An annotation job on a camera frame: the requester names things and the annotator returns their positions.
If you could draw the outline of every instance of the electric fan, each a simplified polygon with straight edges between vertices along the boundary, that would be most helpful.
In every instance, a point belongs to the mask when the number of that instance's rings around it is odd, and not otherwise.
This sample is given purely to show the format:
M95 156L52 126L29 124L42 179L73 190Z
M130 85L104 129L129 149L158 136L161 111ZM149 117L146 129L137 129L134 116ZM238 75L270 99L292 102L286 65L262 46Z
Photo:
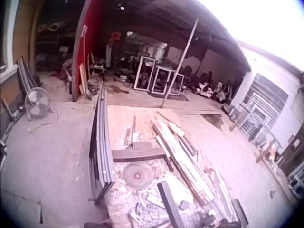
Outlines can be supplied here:
M40 87L32 88L25 97L25 109L28 119L42 118L51 112L51 100L45 89Z

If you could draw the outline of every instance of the window frame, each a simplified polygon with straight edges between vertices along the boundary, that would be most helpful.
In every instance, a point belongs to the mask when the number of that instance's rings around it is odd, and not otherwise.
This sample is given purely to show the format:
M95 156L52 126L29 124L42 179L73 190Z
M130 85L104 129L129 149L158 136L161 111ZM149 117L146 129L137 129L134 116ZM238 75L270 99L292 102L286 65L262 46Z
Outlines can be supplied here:
M1 84L14 75L18 69L18 65L13 61L13 35L16 22L19 0L5 0L4 10L4 26L3 37L0 42L3 42L3 62L5 71L0 73Z

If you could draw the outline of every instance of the metal rail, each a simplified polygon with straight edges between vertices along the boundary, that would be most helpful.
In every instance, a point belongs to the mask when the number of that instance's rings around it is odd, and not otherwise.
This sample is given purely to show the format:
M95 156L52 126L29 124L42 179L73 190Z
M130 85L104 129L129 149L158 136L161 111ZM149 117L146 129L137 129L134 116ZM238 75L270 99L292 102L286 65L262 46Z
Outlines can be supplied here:
M103 87L99 91L95 109L89 160L93 200L98 204L116 182L109 139L107 94Z

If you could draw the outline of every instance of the red wall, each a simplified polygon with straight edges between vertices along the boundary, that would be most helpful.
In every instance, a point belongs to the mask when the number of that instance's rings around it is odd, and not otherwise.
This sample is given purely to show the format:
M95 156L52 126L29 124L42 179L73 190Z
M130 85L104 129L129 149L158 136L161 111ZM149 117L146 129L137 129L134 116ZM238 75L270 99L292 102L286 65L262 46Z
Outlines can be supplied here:
M95 53L98 48L98 40L103 22L104 0L86 0L83 7L74 44L73 52L73 72L72 72L72 95L73 101L77 101L79 95L79 85L81 84L79 66L87 59L87 54ZM87 26L85 34L85 53L83 52L84 37L82 31L84 25Z

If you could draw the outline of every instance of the sky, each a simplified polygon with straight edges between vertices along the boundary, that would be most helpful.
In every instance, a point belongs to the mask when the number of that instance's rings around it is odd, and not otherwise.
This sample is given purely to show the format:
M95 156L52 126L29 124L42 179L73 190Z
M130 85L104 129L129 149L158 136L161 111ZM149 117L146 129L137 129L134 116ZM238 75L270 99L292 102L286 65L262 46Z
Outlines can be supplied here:
M304 6L296 0L198 0L234 39L304 71Z

